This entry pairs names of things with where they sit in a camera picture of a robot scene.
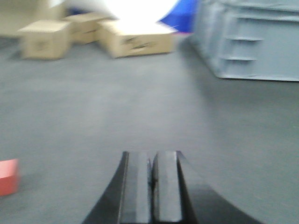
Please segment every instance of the gray plastic crate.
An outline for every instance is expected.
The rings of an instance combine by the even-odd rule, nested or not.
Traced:
[[[248,2],[202,1],[195,48],[221,78],[299,81],[299,10]]]

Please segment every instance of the concrete floor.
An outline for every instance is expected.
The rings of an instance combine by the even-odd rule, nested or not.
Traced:
[[[216,78],[188,44],[112,59],[95,43],[21,60],[0,39],[0,160],[19,158],[0,224],[79,224],[124,150],[181,150],[224,197],[267,224],[299,220],[299,84]]]

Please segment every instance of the cardboard box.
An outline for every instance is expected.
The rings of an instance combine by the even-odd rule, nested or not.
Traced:
[[[63,0],[0,0],[0,36],[19,37],[18,30],[28,24],[65,16]]]
[[[123,21],[98,22],[98,41],[112,57],[168,53],[173,50],[176,30],[161,23],[132,24]]]
[[[104,14],[86,13],[71,15],[64,20],[72,22],[72,39],[76,43],[91,43],[97,41],[97,22],[107,18]]]
[[[19,30],[23,58],[59,59],[71,46],[70,22],[40,20]]]
[[[96,30],[96,36],[97,41],[99,45],[101,45],[102,48],[107,49],[107,29],[105,29],[106,26],[113,26],[113,24],[116,22],[116,20],[101,20],[97,22],[97,30]]]

